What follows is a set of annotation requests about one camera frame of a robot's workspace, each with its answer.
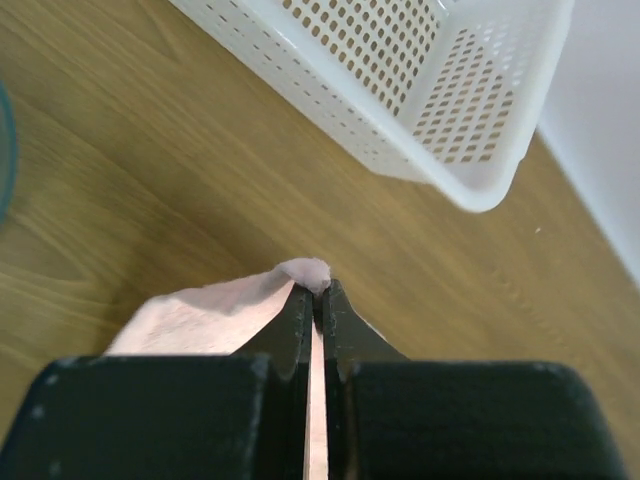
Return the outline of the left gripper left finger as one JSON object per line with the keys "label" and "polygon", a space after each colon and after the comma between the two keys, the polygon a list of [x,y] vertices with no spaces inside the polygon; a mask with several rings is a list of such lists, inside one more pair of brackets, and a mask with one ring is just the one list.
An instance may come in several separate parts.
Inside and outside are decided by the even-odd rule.
{"label": "left gripper left finger", "polygon": [[303,479],[312,294],[229,355],[66,357],[10,429],[14,479]]}

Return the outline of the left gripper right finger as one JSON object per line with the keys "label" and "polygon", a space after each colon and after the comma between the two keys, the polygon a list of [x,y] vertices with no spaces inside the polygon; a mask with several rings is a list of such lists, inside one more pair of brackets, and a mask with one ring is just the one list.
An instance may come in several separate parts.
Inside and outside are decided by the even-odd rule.
{"label": "left gripper right finger", "polygon": [[545,361],[419,361],[333,281],[322,297],[332,479],[624,479],[590,389]]}

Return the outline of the pink towel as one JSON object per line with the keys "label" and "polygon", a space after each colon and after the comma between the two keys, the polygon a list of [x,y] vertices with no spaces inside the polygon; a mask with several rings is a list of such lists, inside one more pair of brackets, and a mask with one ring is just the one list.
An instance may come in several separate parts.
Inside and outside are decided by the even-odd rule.
{"label": "pink towel", "polygon": [[146,301],[116,335],[107,355],[230,354],[273,320],[295,284],[320,295],[330,267],[317,258]]}

